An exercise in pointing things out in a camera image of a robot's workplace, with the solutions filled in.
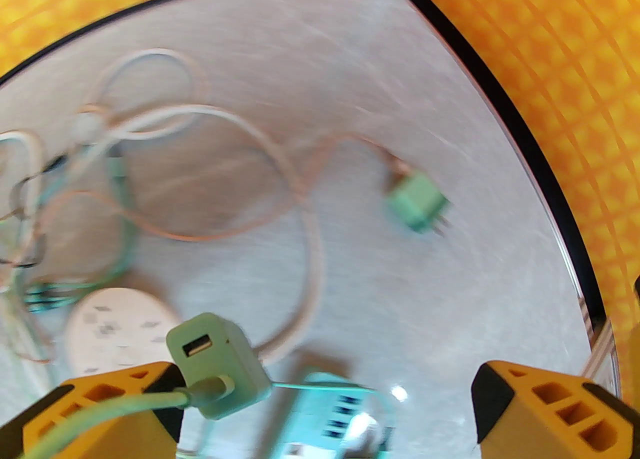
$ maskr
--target cable connector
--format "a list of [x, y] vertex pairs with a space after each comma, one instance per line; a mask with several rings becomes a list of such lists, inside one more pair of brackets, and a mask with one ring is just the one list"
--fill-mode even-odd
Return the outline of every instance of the cable connector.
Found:
[[422, 171], [409, 170], [406, 165], [398, 171], [399, 180], [387, 194], [391, 210], [412, 230], [418, 233], [436, 229], [441, 213], [449, 200]]
[[265, 399], [272, 381], [237, 324], [201, 313], [166, 336], [186, 382], [182, 391], [204, 418], [220, 420]]

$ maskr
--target yellow patterned wall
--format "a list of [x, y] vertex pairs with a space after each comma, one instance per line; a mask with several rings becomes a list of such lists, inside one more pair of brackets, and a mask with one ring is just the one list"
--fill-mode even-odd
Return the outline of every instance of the yellow patterned wall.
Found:
[[576, 218], [614, 326], [629, 399], [639, 321], [640, 2], [433, 0], [533, 132]]
[[[58, 39], [147, 0], [0, 0], [0, 75]], [[587, 245], [616, 331], [639, 321], [638, 0], [434, 0], [530, 126]]]

